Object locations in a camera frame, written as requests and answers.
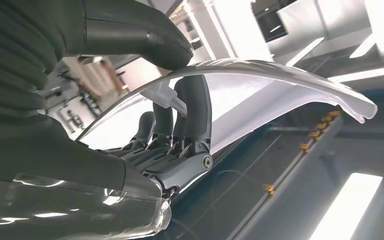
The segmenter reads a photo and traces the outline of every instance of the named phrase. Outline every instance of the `yellow clamp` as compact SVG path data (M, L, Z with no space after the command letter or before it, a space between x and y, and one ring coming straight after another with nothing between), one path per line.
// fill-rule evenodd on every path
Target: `yellow clamp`
M310 146L309 146L308 144L301 143L301 144L299 145L299 148L300 148L302 151L304 151L304 153L308 153L308 152L309 152L309 148L310 148Z
M341 115L341 111L331 111L327 114L328 116L331 116L333 118L339 117Z
M264 185L264 189L270 194L270 196L273 196L275 194L275 188L271 184Z

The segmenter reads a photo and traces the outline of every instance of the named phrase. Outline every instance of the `fluorescent light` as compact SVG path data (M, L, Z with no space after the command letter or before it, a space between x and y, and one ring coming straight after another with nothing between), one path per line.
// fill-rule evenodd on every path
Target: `fluorescent light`
M38 218L52 218L52 217L58 217L58 216L64 216L64 215L67 215L67 213L48 212L48 213L35 214L35 216Z
M235 54L233 53L232 47L229 44L228 38L226 37L225 32L223 31L222 26L220 25L219 21L217 20L216 14L214 13L214 10L209 3L209 0L204 0L204 5L208 11L209 18L211 18L211 21L214 24L214 27L217 30L218 35L220 36L224 47L227 50L227 53L229 54L229 57L236 58Z
M191 43L191 44L192 44L192 43L196 43L196 42L198 42L199 40L201 40L200 37L195 37L194 39L190 40L190 43Z
M204 45L206 51L208 52L209 57L211 60L216 60L216 56L214 55L213 50L210 47L210 44L208 43L203 30L200 27L200 24L198 23L197 19L195 18L194 13L192 12L191 6L185 1L184 2L184 10L186 11L187 15L189 16L190 21L192 22L193 26L195 27L196 32L199 35L199 38L201 39L202 44Z
M276 29L278 29L278 28L280 28L280 27L281 27L281 26L279 25L279 26L273 28L272 30L270 30L270 33L273 33L274 31L276 31Z
M100 61L102 61L102 60L104 60L104 58L101 57L101 56L95 56L95 57L93 58L93 62L94 62L94 63L100 62Z
M354 81L359 79L368 79L368 78L374 78L384 75L384 68L378 68L373 70L367 70L367 71L360 71L345 75L339 75L339 76L331 76L327 79L331 80L332 82L337 83L343 83L348 81Z
M286 63L286 66L294 66L296 63L298 63L299 60L301 60L305 55L309 54L311 50L313 50L319 43L321 43L325 38L317 38L316 40L312 41L308 46L306 46L302 51L300 51L296 56L294 56L291 60L289 60Z
M349 240L381 181L381 176L351 174L309 240Z
M375 37L372 33L362 42L360 46L357 47L357 49L351 54L351 56L349 56L349 58L353 59L364 56L373 47L373 45L375 45L375 43Z

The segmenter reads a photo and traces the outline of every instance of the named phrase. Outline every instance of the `robotic finger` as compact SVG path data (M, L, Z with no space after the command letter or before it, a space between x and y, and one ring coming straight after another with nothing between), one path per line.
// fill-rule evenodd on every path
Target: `robotic finger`
M174 89L186 104L187 117L178 113L173 129L172 108L154 103L156 122L151 143L122 156L157 183L168 198L183 192L213 166L210 155L212 106L205 77L184 77Z

